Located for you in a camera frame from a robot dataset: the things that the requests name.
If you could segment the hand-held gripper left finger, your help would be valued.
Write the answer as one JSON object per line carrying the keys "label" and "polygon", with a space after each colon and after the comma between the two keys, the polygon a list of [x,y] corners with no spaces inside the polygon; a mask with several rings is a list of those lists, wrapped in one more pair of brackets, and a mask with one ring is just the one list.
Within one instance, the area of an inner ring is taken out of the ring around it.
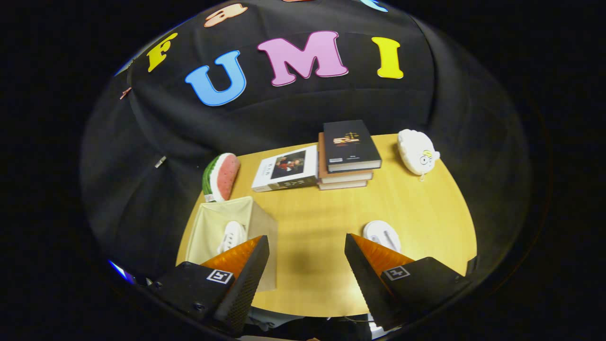
{"label": "hand-held gripper left finger", "polygon": [[242,334],[270,256],[266,235],[201,265],[184,261],[150,286],[150,294],[198,326],[230,337]]}

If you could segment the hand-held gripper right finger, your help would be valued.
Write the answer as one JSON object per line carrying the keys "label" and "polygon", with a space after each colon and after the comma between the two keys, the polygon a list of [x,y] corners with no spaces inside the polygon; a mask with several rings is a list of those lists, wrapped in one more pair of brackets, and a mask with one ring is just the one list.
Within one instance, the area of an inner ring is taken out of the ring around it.
{"label": "hand-held gripper right finger", "polygon": [[423,319],[470,284],[433,257],[412,260],[353,233],[344,253],[374,323],[386,331]]}

